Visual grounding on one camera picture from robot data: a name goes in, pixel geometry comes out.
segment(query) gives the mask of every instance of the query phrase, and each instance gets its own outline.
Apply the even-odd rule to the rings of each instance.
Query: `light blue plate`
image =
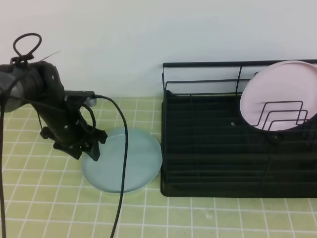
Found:
[[[120,193],[124,157],[124,128],[107,132],[105,144],[100,144],[98,161],[83,158],[82,171],[94,187],[110,193]],[[145,131],[128,128],[129,143],[124,192],[138,190],[151,182],[162,165],[162,153],[157,140]]]

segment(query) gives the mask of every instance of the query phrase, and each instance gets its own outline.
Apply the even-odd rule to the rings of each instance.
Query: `dish rack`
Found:
[[[246,85],[251,78],[241,77],[243,68],[268,66],[280,61],[163,64],[163,195],[317,197],[317,117],[307,120],[308,112],[303,109],[305,102],[264,103],[259,110],[259,123],[268,104],[296,103],[294,110],[287,111],[298,112],[298,116],[279,121],[295,121],[298,126],[284,131],[254,128],[257,125],[248,125],[240,114],[241,84]],[[317,59],[301,61],[317,63]],[[195,80],[193,77],[173,80],[166,79],[165,75],[170,68],[233,67],[238,68],[235,79]],[[219,83],[234,84],[235,90],[188,92],[194,85]],[[174,88],[187,85],[187,90],[185,93],[172,92],[170,85]],[[305,114],[303,119],[299,118],[301,112]]]

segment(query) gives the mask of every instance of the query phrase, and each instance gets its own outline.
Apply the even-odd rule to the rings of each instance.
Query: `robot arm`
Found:
[[[40,135],[52,139],[54,149],[79,159],[82,152],[97,161],[99,142],[105,143],[107,134],[96,129],[92,110],[86,102],[94,98],[93,91],[65,91],[56,67],[45,61],[28,63],[31,53],[11,59],[11,64],[0,65],[0,97],[7,96],[6,112],[30,103],[45,121]],[[93,126],[80,113],[85,107],[91,113]]]

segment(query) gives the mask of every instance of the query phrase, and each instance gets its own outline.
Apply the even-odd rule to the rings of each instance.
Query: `plate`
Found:
[[[120,193],[124,157],[124,128],[107,132],[105,144],[100,144],[98,161],[89,156],[82,161],[82,171],[94,187],[109,193]],[[124,192],[143,188],[158,174],[162,165],[161,147],[158,141],[145,131],[128,128],[128,155]]]
[[[279,62],[250,80],[241,96],[240,112],[255,128],[290,129],[317,113],[316,90],[317,68],[314,65],[295,60]]]

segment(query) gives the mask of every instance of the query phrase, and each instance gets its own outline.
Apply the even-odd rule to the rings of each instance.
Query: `green tiled surface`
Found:
[[[128,126],[160,141],[161,99],[117,99]],[[122,126],[115,107],[98,101],[97,127]],[[89,114],[83,111],[90,122]],[[118,196],[82,176],[80,160],[39,136],[30,106],[6,114],[3,181],[8,238],[107,238]],[[317,199],[164,197],[159,175],[123,199],[116,238],[317,238]]]

